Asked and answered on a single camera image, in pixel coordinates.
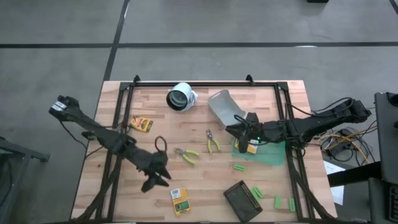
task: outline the green mat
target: green mat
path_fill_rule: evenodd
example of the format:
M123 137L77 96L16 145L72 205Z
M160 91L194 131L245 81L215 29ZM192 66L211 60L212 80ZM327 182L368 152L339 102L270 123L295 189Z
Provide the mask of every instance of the green mat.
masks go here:
M235 139L232 141L232 156L248 159L251 161L261 162L272 166L280 166L285 161L285 142L268 143L257 147L255 154L239 153L239 149L234 147Z

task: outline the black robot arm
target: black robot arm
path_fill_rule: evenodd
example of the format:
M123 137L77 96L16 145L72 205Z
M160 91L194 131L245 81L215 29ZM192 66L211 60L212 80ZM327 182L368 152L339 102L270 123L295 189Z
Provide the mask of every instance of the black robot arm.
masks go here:
M348 99L330 110L304 119L283 119L261 124L256 113L248 113L246 119L236 116L240 123L227 126L226 131L239 139L240 153L247 151L250 139L258 139L263 144L286 141L292 147L302 148L316 134L343 123L362 123L370 115L371 112L361 101Z
M49 113L60 122L69 121L80 125L96 136L98 142L112 154L126 158L136 165L137 170L144 171L144 174L148 175L148 180L144 182L141 188L143 192L150 190L154 185L169 186L161 178L163 176L171 179L165 168L168 160L167 147L164 151L158 150L155 153L138 148L136 146L137 141L134 138L125 133L106 129L98 124L81 111L76 99L69 96L59 96L51 106Z

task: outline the cable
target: cable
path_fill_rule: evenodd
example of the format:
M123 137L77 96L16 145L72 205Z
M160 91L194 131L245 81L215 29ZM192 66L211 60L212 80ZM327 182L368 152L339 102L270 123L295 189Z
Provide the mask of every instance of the cable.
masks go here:
M11 164L10 161L7 160L6 161L7 165L8 165L8 173L9 173L9 180L10 180L10 185L8 187L7 193L5 194L4 198L1 200L0 202L0 208L2 207L3 203L6 201L6 199L8 198L8 195L10 194L10 191L12 189L12 172L11 172Z
M163 150L163 152L167 152L167 142L166 142L166 139L164 139L162 136L157 136L157 137L155 138L155 148L156 148L156 150L157 150L158 152L162 152L162 151L157 147L157 140L159 140L159 139L163 140L163 142L164 142L164 150Z
M352 98L350 98L350 99L351 99L351 102L349 103L348 106L346 106L345 108L343 108L343 109L341 109L341 110L335 111L335 113L339 113L339 112L342 112L342 111L347 110L348 108L350 108L350 107L354 104L354 99L352 99ZM309 116L319 117L319 118L334 116L334 114L331 114L331 115L311 114L311 113L305 112L304 110L301 110L300 108L298 108L298 107L296 107L296 106L294 106L294 105L292 105L292 104L290 104L290 103L286 103L286 104L288 104L289 106L291 106L291 107L293 107L294 109L298 110L299 112L301 112L301 113L303 113L303 114L307 114L307 115L309 115Z
M334 104L336 104L336 103L338 103L338 102L340 102L340 101L343 101L343 100L352 100L352 98L351 98L351 97L344 97L344 98L341 98L341 99L335 101L334 103L331 103L330 105L328 105L328 106L325 107L325 108L322 108L322 109L319 109L319 110L311 110L311 111L314 112L314 113L315 113L315 112L318 112L318 111L323 111L323 110L325 110L325 109L327 109L327 108L333 106Z
M349 136L347 136L347 138L351 138L351 137L353 137L353 136L357 136L357 135L362 134L362 133L363 133L363 135L360 136L360 137L363 137L365 134L368 134L368 133L371 133L371 132L375 131L375 130L377 129L377 126L371 126L371 125L370 125L367 129L365 129L365 130L359 131L359 132L357 132L357 133L350 134ZM327 148L324 148L323 150L332 149L332 148L338 146L339 144L341 144L342 142L344 142L344 140L339 141L339 142L337 142L336 144L333 144L333 145L331 145L331 146L329 146L329 147L327 147Z
M63 125L62 121L60 121L60 123L61 123L62 127L64 128L64 130L66 130L67 133L73 138L73 140L75 140L76 142L80 143L80 144L87 150L87 147L84 145L84 143L82 143L81 141L77 140L77 139L73 136L73 134L67 129L67 127L65 127L65 125Z
M334 158L334 160L336 160L336 161L338 161L338 162L347 162L347 161L349 161L349 160L354 156L354 151L353 151L353 149L349 149L349 151L351 152L351 155L350 155L350 157L349 157L348 159L337 159L337 158L336 158L337 154L334 154L334 155L333 155L333 153L330 153L330 156L331 156L332 158Z
M377 120L375 119L375 120L371 123L371 125L369 125L369 127L365 130L364 134L362 134L361 137L363 137L365 134L368 134L368 133L373 132L373 131L375 130L375 129L373 129L372 131L368 132L368 130L372 128L372 125L373 125L376 121L377 121Z
M297 149L297 150L296 150L296 153L299 153L299 152L301 153L301 151L304 151L304 153L301 154L301 156L304 157L304 156L305 156L305 152L306 152L306 151L305 151L305 148L302 148L301 150L298 150L298 149Z
M95 149L94 151L92 151L91 153L87 154L87 155L85 156L85 159L87 159L87 157L91 156L92 154L98 152L98 151L99 151L100 149L102 149L102 148L104 148L104 146L101 146L101 147Z
M352 127L347 127L347 129L348 129L348 128L352 129L352 130L354 131L354 133L355 133L355 132L358 132L357 129L354 129L354 128L352 128ZM376 160L374 159L374 156L373 156L373 154L372 154L372 152L373 152L373 147L370 146L361 136L356 135L356 136L354 136L354 138L355 138L356 140L358 140L358 141L361 143L361 146L363 146L363 147L365 148L365 150L366 150L366 157L368 157L368 156L370 155L370 156L372 157L373 161L375 162Z
M357 144L355 144L355 142L353 142L351 139L347 138L346 136L340 136L337 134L327 134L326 136L322 136L320 139L323 139L325 137L330 137L330 136L337 137L337 138L343 138L343 139L349 141L362 154L362 156L365 158L366 162L368 164L370 163L368 158L366 158L365 154L363 153L362 149L360 147L358 147Z

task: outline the electrical wire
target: electrical wire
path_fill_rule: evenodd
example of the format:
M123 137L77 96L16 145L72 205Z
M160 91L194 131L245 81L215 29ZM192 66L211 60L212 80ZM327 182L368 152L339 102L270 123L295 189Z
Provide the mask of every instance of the electrical wire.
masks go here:
M314 112L314 113L316 113L316 112L318 112L318 111L323 111L323 110L328 109L329 107L331 107L331 106L333 106L334 104L336 104L336 103L338 103L338 102L340 102L340 101L343 101L343 100L352 100L352 98L351 98L351 97L343 97L343 98L341 98L341 99L335 101L334 103L331 103L330 105L328 105L328 106L325 107L325 108L322 108L322 109L319 109L319 110L311 110L311 111Z
M84 145L84 143L82 143L81 141L77 140L77 139L74 137L74 135L67 129L67 127L65 127L65 125L62 123L62 121L60 121L60 123L61 123L62 127L64 128L64 130L66 130L67 133L73 138L73 140L75 140L76 142L80 143L80 144L87 150L86 145Z
M352 149L350 150L350 152L351 152L351 155L350 155L349 158L347 158L347 159L337 159L337 158L336 158L337 154L335 153L335 154L333 155L332 152L330 153L330 157L332 157L334 160L336 160L336 161L338 161L338 162L347 162L347 161L349 161L349 160L354 156L354 151L353 151Z
M368 158L369 156L371 156L373 162L375 162L376 160L374 159L374 156L372 154L373 152L373 147L370 146L363 138L359 137L359 136L354 136L355 140L359 141L361 143L361 147L364 147L364 150L366 152L366 157Z
M377 126L371 126L371 125L370 125L367 129L365 129L365 130L359 131L359 132L357 132L357 133L350 134L349 136L347 136L347 138L351 138L351 137L353 137L353 136L357 136L357 135L360 135L360 134L362 134L362 136L360 136L360 137L363 137L365 134L368 134L368 133L371 133L371 132L375 131L375 130L377 129ZM338 145L339 145L340 143L342 143L342 142L344 142L344 140L338 141L337 143L335 143L335 144L333 144L333 145L331 145L331 146L329 146L329 147L327 147L327 148L324 148L323 151L324 151L324 150L332 149L332 148L338 146Z
M157 140L159 140L159 139L161 139L161 140L163 141L163 143L164 143L164 150L160 150L160 149L157 147ZM166 141L166 139L163 138L163 136L157 136L157 137L155 138L155 148L156 148L156 150L157 150L158 152L167 152L167 141Z
M299 150L299 149L296 149L296 153L301 153L301 156L302 157L304 157L305 156L305 148L302 148L301 150Z
M351 139L349 139L348 136L346 137L346 136L340 136L340 135L337 135L337 134L327 134L325 136L322 136L320 139L324 139L324 138L331 137L331 136L336 137L336 138L343 138L346 141L349 141L362 154L362 156L365 158L366 162L368 164L370 163L368 158L363 153L362 149L357 144L355 144L355 142L353 142Z
M98 152L98 151L99 151L100 149L102 149L102 148L104 148L104 146L101 146L101 147L95 149L94 151L90 152L89 154L87 154L87 155L85 156L85 159L87 159L87 157L91 156L92 154Z
M349 105L346 106L346 107L344 107L343 109L340 109L340 110L338 110L338 111L335 111L335 113L339 113L339 112L342 112L342 111L344 111L344 110L347 110L348 108L350 108L350 107L354 104L354 99L352 99L352 98L350 98L350 97L341 98L341 99L339 99L338 101L336 101L336 102L332 103L331 105L327 106L326 108L331 107L331 106L333 106L335 103L337 103L337 102L339 102L339 101L341 101L341 100L345 100L345 99L351 99L351 102L349 103ZM300 108L298 108L298 107L296 107L296 106L294 106L294 105L292 105L292 104L290 104L290 103L286 103L286 104L288 104L289 106L291 106L291 107L293 107L294 109L298 110L299 112L301 112L301 113L303 113L303 114L306 114L306 115L309 115L309 116L319 117L319 118L334 116L334 113L331 114L331 115L311 114L311 113L305 112L304 110L301 110Z

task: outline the green-handled pliers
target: green-handled pliers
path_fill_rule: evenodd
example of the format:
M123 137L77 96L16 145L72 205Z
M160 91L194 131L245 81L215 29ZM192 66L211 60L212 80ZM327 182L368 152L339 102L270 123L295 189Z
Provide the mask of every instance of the green-handled pliers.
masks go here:
M211 133L210 129L206 130L206 134L207 134L207 149L209 150L210 154L213 153L213 150L211 149L212 141L216 144L217 150L221 151L220 145L218 144L218 141L213 138L213 134Z
M175 148L175 149L174 149L174 152L176 152L177 154L180 154L187 162L191 163L192 165L195 164L195 161L193 161L192 159L190 159L190 158L187 156L187 154L193 154L193 155L195 155L195 156L200 156L200 154L199 154L198 152L194 151L194 150L186 150L186 151L184 151L184 150L182 150L182 149Z

